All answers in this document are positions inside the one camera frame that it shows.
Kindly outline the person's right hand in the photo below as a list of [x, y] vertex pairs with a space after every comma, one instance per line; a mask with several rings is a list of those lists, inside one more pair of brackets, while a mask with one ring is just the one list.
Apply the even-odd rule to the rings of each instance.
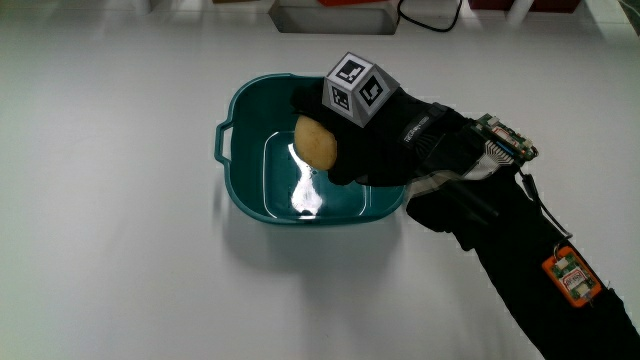
[[299, 157], [339, 185], [482, 180], [538, 155], [529, 138], [499, 118], [471, 119], [419, 100], [379, 65], [351, 52], [325, 77], [295, 88], [290, 103], [299, 116]]

